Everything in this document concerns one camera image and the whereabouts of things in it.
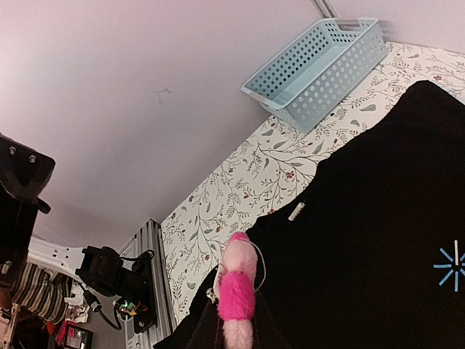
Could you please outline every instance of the white wall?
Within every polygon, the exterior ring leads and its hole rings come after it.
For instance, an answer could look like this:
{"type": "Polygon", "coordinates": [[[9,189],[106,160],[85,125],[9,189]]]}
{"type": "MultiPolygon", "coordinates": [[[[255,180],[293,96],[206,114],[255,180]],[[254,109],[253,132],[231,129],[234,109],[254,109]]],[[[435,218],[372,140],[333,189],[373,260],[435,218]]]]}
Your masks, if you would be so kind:
{"type": "Polygon", "coordinates": [[[36,233],[119,248],[162,220],[267,117],[240,85],[317,19],[308,0],[1,1],[0,132],[57,162],[36,233]]]}
{"type": "Polygon", "coordinates": [[[330,0],[339,17],[377,17],[391,41],[465,53],[465,1],[330,0]]]}

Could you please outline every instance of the black device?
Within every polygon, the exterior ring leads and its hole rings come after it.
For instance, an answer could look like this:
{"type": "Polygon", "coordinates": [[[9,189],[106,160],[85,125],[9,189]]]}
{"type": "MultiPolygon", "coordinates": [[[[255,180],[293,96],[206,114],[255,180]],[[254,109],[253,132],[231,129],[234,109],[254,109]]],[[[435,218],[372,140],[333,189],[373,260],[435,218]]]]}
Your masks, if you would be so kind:
{"type": "MultiPolygon", "coordinates": [[[[20,275],[37,214],[50,212],[39,194],[54,167],[52,158],[0,134],[0,287],[10,288],[20,275]]],[[[122,302],[147,309],[134,322],[136,333],[155,323],[153,251],[134,258],[131,270],[123,268],[123,259],[110,247],[88,246],[82,252],[84,260],[76,275],[84,283],[106,297],[118,295],[122,302]]]]}

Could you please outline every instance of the blue starburst shape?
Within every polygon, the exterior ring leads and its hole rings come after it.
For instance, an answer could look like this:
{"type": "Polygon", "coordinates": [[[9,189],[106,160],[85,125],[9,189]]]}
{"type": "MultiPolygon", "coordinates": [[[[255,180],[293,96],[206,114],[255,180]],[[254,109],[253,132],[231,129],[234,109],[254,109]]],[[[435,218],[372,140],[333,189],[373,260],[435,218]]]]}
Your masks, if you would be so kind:
{"type": "Polygon", "coordinates": [[[451,276],[454,274],[455,276],[455,282],[454,282],[454,292],[458,292],[458,277],[459,274],[461,273],[463,276],[465,276],[465,270],[463,267],[465,267],[465,263],[463,261],[465,260],[465,253],[458,258],[458,242],[457,240],[454,241],[454,257],[452,258],[443,248],[439,249],[441,253],[446,257],[450,263],[447,264],[434,264],[433,268],[434,269],[448,269],[448,272],[445,274],[445,276],[442,278],[441,281],[439,281],[439,286],[442,286],[451,276]]]}

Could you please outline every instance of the floral pattern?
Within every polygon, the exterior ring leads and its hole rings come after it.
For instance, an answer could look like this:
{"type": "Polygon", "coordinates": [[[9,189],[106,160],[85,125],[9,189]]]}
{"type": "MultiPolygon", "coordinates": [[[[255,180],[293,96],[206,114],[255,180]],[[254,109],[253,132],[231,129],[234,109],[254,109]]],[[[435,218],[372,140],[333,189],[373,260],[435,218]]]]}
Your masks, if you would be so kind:
{"type": "Polygon", "coordinates": [[[430,80],[465,100],[465,55],[387,46],[388,56],[308,135],[270,117],[163,221],[178,323],[230,235],[293,200],[318,162],[380,121],[411,84],[430,80]]]}

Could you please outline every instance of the white string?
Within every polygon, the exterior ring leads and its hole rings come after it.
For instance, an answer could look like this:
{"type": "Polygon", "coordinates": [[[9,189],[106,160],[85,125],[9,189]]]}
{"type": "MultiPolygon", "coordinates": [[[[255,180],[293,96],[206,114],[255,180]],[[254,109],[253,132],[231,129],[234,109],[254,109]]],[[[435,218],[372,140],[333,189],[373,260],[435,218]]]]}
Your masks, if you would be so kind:
{"type": "Polygon", "coordinates": [[[264,284],[264,281],[267,279],[267,265],[264,263],[264,258],[263,258],[263,254],[262,254],[262,251],[261,249],[255,244],[253,243],[252,241],[250,240],[245,240],[244,238],[241,238],[240,239],[241,241],[245,241],[245,242],[248,242],[250,245],[252,245],[253,247],[255,247],[255,249],[259,252],[260,254],[260,258],[262,259],[262,264],[263,264],[263,279],[262,279],[262,282],[260,282],[260,285],[255,289],[255,292],[257,292],[264,284]]]}

